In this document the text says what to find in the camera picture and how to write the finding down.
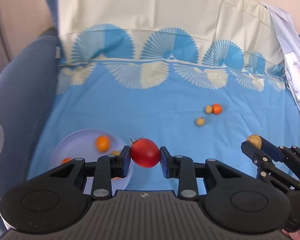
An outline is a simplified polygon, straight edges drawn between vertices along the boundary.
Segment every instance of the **screw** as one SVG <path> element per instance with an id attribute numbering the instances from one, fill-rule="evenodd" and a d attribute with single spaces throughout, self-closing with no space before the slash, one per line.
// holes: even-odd
<path id="1" fill-rule="evenodd" d="M 109 195 L 109 191 L 107 191 L 106 189 L 104 188 L 99 188 L 99 189 L 96 189 L 93 194 L 96 196 L 96 197 L 106 197 Z"/>
<path id="2" fill-rule="evenodd" d="M 197 195 L 197 193 L 192 189 L 185 189 L 185 190 L 181 191 L 181 196 L 186 197 L 186 198 L 195 197 L 196 195 Z"/>

